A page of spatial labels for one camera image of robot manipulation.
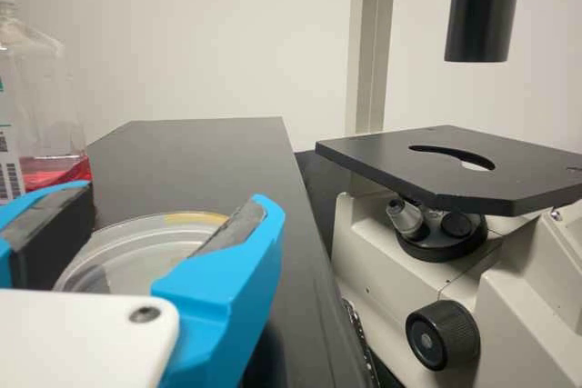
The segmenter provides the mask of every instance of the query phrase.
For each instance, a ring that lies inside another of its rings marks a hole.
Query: plastic bottle
[[[64,48],[15,11],[15,0],[0,0],[0,204],[92,178]]]

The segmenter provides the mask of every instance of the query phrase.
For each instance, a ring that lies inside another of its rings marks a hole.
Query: petri dish
[[[204,212],[156,214],[101,229],[53,289],[149,295],[153,281],[193,254],[227,218]]]

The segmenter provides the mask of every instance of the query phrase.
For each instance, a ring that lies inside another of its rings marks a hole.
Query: black knob
[[[468,217],[460,213],[448,213],[440,222],[440,228],[452,238],[466,238],[471,235],[473,225]]]
[[[477,324],[462,304],[439,300],[411,313],[406,338],[418,361],[439,371],[457,367],[479,356]]]

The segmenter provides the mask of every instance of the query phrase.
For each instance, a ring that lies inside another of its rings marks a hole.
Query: barcode
[[[0,164],[0,200],[8,199],[8,191],[6,190],[6,180],[2,172],[2,165]]]
[[[8,152],[8,143],[3,134],[0,134],[0,152]]]
[[[12,190],[12,198],[20,197],[20,184],[18,183],[18,173],[16,172],[15,164],[6,164],[8,171],[8,181],[10,181],[10,189]]]

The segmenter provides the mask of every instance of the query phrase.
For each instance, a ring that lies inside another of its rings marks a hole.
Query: microscope stage
[[[320,141],[316,152],[443,211],[517,216],[582,198],[582,154],[449,125]]]

